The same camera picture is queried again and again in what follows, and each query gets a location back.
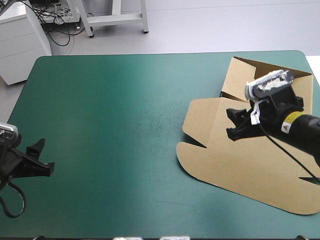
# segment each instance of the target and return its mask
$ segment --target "robotic arm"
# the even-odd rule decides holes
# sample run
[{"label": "robotic arm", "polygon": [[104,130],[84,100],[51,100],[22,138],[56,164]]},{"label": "robotic arm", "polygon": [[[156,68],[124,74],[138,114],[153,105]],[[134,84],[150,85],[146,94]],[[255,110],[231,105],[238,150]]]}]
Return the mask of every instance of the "robotic arm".
[{"label": "robotic arm", "polygon": [[14,178],[27,178],[46,176],[49,177],[53,171],[54,163],[42,163],[39,157],[45,146],[45,140],[40,139],[36,144],[28,146],[26,153],[16,149],[21,142],[21,134],[16,126],[0,122],[0,191],[8,185],[15,189],[22,198],[22,211],[14,215],[10,213],[3,198],[0,203],[4,213],[10,218],[17,218],[24,213],[27,201],[23,191],[11,182]]},{"label": "robotic arm", "polygon": [[227,109],[235,128],[226,132],[233,141],[270,135],[312,155],[320,167],[320,118],[303,113],[293,81],[291,71],[277,70],[247,83],[244,94],[251,109]]}]

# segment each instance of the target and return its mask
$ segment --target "gray floor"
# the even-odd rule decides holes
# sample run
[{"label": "gray floor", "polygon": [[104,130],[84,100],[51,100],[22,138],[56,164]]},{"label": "gray floor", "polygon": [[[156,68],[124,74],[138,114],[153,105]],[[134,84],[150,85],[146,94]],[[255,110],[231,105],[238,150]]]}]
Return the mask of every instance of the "gray floor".
[{"label": "gray floor", "polygon": [[[106,0],[86,0],[89,12],[103,15]],[[122,0],[122,12],[139,11],[140,0]],[[159,54],[300,50],[320,55],[320,0],[146,0],[150,32],[141,24],[94,28],[51,44],[53,55]],[[55,34],[63,44],[67,36]],[[0,80],[0,121],[6,122],[23,83]]]}]

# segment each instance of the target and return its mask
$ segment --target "cardboard flap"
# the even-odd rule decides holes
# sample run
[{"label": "cardboard flap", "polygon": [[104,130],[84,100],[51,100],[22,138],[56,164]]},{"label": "cardboard flap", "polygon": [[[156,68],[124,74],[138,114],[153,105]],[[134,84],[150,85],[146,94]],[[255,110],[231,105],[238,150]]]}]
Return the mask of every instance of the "cardboard flap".
[{"label": "cardboard flap", "polygon": [[233,57],[222,86],[221,97],[247,102],[244,89],[247,82],[255,79],[255,72],[255,66]]},{"label": "cardboard flap", "polygon": [[245,59],[234,56],[231,59],[226,77],[221,90],[221,97],[239,102],[247,102],[245,86],[251,82],[275,70],[290,70],[294,73],[292,87],[297,96],[302,97],[306,113],[312,112],[313,75],[310,72],[299,71],[285,66],[277,66],[261,61]]},{"label": "cardboard flap", "polygon": [[192,100],[182,130],[204,146],[208,145],[220,98]]},{"label": "cardboard flap", "polygon": [[258,79],[272,71],[279,70],[279,69],[292,71],[295,79],[311,75],[310,72],[299,71],[299,70],[288,68],[285,66],[273,65],[266,62],[250,60],[250,59],[246,59],[238,56],[235,56],[234,58],[244,63],[250,64],[253,67],[256,67],[254,79]]},{"label": "cardboard flap", "polygon": [[[299,179],[301,167],[284,152],[263,136],[239,141],[228,138],[226,128],[234,126],[226,115],[226,109],[244,109],[248,106],[247,103],[223,97],[198,99],[191,104],[184,129],[188,129],[188,134],[195,139],[201,139],[199,132],[204,133],[207,148],[180,142],[176,152],[182,167],[201,181],[290,213],[307,215],[320,212],[320,201],[315,200],[320,198],[320,186]],[[193,121],[204,120],[204,116],[208,116],[205,110],[216,107],[213,124],[212,121],[197,123],[197,130],[189,125]],[[312,156],[279,143],[316,175],[320,174]]]}]

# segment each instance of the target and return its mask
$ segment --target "screw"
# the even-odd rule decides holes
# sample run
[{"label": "screw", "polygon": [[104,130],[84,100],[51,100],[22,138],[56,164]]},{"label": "screw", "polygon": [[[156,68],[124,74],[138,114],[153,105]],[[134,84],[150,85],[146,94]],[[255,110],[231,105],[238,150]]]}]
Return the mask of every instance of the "screw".
[{"label": "screw", "polygon": [[285,79],[286,79],[286,74],[281,74],[281,75],[280,75],[280,79],[281,79],[281,80],[285,80]]}]

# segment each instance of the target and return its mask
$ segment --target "drawer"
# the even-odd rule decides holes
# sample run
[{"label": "drawer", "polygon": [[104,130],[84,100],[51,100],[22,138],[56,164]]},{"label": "drawer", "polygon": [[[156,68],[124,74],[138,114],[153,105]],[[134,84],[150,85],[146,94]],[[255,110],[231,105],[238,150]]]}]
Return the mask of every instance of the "drawer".
[{"label": "drawer", "polygon": [[0,76],[8,85],[25,81],[35,61],[41,56],[46,56],[42,47],[0,58]]},{"label": "drawer", "polygon": [[0,59],[41,47],[41,42],[35,33],[0,41]]},{"label": "drawer", "polygon": [[27,17],[0,24],[0,42],[34,33],[35,30]]}]

